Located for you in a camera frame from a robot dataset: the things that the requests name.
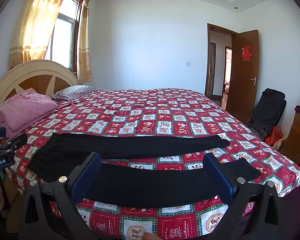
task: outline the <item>open door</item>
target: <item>open door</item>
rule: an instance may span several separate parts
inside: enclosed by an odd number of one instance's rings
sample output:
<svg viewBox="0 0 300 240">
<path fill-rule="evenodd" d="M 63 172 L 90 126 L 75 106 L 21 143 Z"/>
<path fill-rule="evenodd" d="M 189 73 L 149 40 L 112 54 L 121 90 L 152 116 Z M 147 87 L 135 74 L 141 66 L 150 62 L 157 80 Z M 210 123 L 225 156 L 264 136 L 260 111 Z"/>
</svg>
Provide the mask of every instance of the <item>open door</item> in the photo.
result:
<svg viewBox="0 0 300 240">
<path fill-rule="evenodd" d="M 246 123 L 253 111 L 259 78 L 258 30 L 232 35 L 232 65 L 226 111 Z"/>
<path fill-rule="evenodd" d="M 214 76 L 216 72 L 216 44 L 210 43 L 210 57 L 209 57 L 209 74 L 208 74 L 208 91 L 206 96 L 211 97 L 213 95 Z"/>
</svg>

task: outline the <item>door handle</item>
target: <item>door handle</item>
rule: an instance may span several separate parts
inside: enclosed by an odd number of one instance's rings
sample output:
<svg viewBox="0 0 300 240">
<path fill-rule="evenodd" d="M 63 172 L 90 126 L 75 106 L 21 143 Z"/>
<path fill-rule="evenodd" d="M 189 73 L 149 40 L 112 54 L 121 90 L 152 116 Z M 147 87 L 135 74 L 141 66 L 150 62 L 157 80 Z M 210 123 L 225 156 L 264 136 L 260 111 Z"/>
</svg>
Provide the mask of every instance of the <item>door handle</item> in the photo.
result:
<svg viewBox="0 0 300 240">
<path fill-rule="evenodd" d="M 256 82 L 257 82 L 257 78 L 250 78 L 250 80 L 252 80 L 253 81 L 253 85 L 255 86 L 256 85 Z"/>
</svg>

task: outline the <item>striped pillowcase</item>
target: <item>striped pillowcase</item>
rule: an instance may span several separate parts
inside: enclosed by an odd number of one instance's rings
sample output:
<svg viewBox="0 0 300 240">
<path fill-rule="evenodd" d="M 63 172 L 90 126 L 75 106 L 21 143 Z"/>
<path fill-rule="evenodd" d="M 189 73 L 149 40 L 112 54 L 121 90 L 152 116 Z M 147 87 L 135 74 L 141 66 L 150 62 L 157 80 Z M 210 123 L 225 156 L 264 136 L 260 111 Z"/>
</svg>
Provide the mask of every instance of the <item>striped pillowcase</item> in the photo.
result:
<svg viewBox="0 0 300 240">
<path fill-rule="evenodd" d="M 77 85 L 60 90 L 51 96 L 53 99 L 71 101 L 96 91 L 98 91 L 98 89 L 95 89 L 90 86 Z"/>
</svg>

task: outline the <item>black cloth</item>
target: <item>black cloth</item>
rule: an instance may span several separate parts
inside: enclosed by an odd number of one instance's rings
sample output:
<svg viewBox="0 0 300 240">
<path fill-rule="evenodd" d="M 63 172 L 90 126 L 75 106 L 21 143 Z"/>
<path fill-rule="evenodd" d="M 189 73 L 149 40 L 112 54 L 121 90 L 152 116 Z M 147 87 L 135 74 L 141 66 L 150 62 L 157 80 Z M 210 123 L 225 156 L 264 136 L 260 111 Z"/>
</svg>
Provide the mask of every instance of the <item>black cloth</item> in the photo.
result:
<svg viewBox="0 0 300 240">
<path fill-rule="evenodd" d="M 61 176 L 68 176 L 92 151 L 99 152 L 103 158 L 111 156 L 118 159 L 119 156 L 132 159 L 181 155 L 227 145 L 229 142 L 219 136 L 120 138 L 54 134 L 33 156 L 29 168 L 46 182 L 52 182 Z M 245 159 L 223 165 L 234 173 L 235 178 L 244 177 L 249 181 L 261 175 Z M 213 187 L 213 178 L 205 169 L 158 171 L 102 163 L 100 173 L 93 179 L 93 186 L 86 198 L 126 207 L 181 206 L 218 194 Z"/>
<path fill-rule="evenodd" d="M 59 174 L 70 174 L 91 152 L 103 159 L 144 159 L 177 156 L 229 146 L 218 135 L 201 138 L 171 136 L 107 137 L 88 134 L 53 133 L 31 159 L 28 167 L 46 182 Z"/>
<path fill-rule="evenodd" d="M 246 181 L 261 175 L 245 159 L 222 165 L 229 168 L 235 178 L 244 177 Z M 175 207 L 218 195 L 213 183 L 214 178 L 204 168 L 158 171 L 103 163 L 86 198 L 123 207 Z"/>
</svg>

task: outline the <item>folded pink blanket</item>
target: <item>folded pink blanket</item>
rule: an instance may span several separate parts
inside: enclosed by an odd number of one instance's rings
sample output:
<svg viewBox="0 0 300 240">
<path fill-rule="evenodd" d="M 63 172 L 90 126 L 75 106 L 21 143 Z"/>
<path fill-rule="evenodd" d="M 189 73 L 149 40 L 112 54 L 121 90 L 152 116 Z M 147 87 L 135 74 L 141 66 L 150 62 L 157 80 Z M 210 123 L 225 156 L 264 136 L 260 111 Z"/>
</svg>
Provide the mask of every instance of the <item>folded pink blanket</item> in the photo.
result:
<svg viewBox="0 0 300 240">
<path fill-rule="evenodd" d="M 29 88 L 0 104 L 0 128 L 5 127 L 6 136 L 13 138 L 55 108 L 57 104 L 48 96 Z"/>
</svg>

